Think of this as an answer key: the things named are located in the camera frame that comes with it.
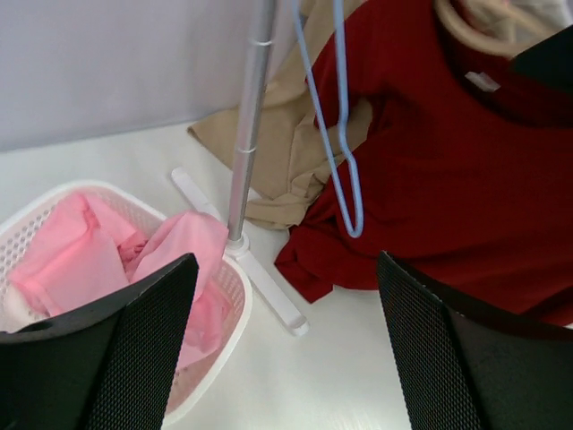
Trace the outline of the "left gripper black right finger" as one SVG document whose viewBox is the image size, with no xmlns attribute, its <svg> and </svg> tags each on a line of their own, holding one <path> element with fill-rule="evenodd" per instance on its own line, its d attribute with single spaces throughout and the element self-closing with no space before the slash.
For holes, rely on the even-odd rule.
<svg viewBox="0 0 573 430">
<path fill-rule="evenodd" d="M 386 252 L 381 303 L 414 429 L 570 429 L 572 331 L 511 314 Z"/>
</svg>

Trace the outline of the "beige t shirt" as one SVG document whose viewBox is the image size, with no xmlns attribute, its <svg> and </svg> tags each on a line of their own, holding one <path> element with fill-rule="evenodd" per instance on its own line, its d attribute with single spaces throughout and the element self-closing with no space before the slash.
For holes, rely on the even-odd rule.
<svg viewBox="0 0 573 430">
<path fill-rule="evenodd" d="M 488 36 L 498 39 L 510 36 L 509 17 L 487 12 L 478 1 L 459 1 L 470 24 Z M 567 1 L 509 1 L 510 9 L 534 16 L 552 30 L 572 25 L 572 6 Z M 304 37 L 310 59 L 315 61 L 324 51 L 332 35 L 327 18 L 332 18 L 329 1 L 303 1 Z M 529 83 L 509 70 L 502 56 L 469 54 L 478 65 L 462 65 L 462 54 L 453 54 L 452 70 L 462 76 L 461 84 L 468 93 L 483 99 L 500 115 L 514 121 L 540 126 L 572 126 L 572 96 L 561 94 L 542 84 Z M 312 124 L 314 107 L 305 83 L 305 71 L 299 47 L 286 56 L 269 82 L 261 111 L 258 150 L 252 173 L 251 187 L 261 198 L 247 203 L 245 217 L 264 228 L 287 229 L 299 225 L 308 207 L 322 192 L 330 175 L 322 139 Z M 357 148 L 373 125 L 374 101 L 358 96 L 357 110 L 350 115 L 347 142 Z M 188 133 L 223 164 L 232 167 L 239 108 L 227 109 L 190 126 Z"/>
</svg>

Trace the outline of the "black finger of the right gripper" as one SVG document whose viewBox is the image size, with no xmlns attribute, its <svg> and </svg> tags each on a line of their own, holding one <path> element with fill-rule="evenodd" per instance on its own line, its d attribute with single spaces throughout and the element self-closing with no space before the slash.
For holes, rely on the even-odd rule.
<svg viewBox="0 0 573 430">
<path fill-rule="evenodd" d="M 573 43 L 572 30 L 561 30 L 518 54 L 512 69 L 553 90 L 572 94 Z"/>
</svg>

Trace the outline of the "pink t shirt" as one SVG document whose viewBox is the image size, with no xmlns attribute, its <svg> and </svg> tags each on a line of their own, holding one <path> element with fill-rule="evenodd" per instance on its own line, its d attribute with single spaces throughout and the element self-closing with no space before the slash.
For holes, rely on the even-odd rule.
<svg viewBox="0 0 573 430">
<path fill-rule="evenodd" d="M 214 217 L 186 211 L 151 236 L 93 193 L 58 203 L 32 238 L 9 280 L 40 314 L 56 316 L 116 292 L 191 253 L 199 265 L 192 311 L 177 366 L 215 352 L 229 304 L 213 277 L 222 262 L 227 228 Z"/>
</svg>

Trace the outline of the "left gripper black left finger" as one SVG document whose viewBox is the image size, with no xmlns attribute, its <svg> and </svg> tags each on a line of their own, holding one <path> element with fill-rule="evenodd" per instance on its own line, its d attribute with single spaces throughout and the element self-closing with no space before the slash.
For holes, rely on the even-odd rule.
<svg viewBox="0 0 573 430">
<path fill-rule="evenodd" d="M 3 429 L 159 429 L 191 312 L 185 254 L 73 311 L 1 334 Z"/>
</svg>

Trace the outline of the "red t shirt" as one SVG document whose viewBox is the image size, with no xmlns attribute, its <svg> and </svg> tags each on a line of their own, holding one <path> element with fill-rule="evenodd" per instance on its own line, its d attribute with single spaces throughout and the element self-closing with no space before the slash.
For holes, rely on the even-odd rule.
<svg viewBox="0 0 573 430">
<path fill-rule="evenodd" d="M 276 266 L 309 302 L 374 288 L 378 254 L 514 314 L 572 322 L 572 98 L 455 40 L 429 1 L 368 1 L 346 20 L 364 228 L 333 184 Z"/>
</svg>

